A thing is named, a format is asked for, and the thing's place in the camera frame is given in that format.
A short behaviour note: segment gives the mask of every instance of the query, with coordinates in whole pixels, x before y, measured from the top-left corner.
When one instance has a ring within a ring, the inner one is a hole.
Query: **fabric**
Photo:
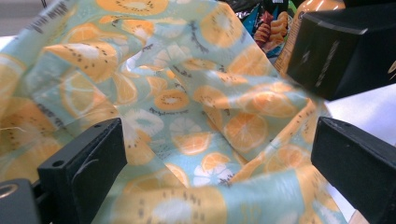
[[[0,180],[122,119],[128,165],[94,223],[346,223],[310,162],[323,102],[226,4],[60,0],[0,52]]]

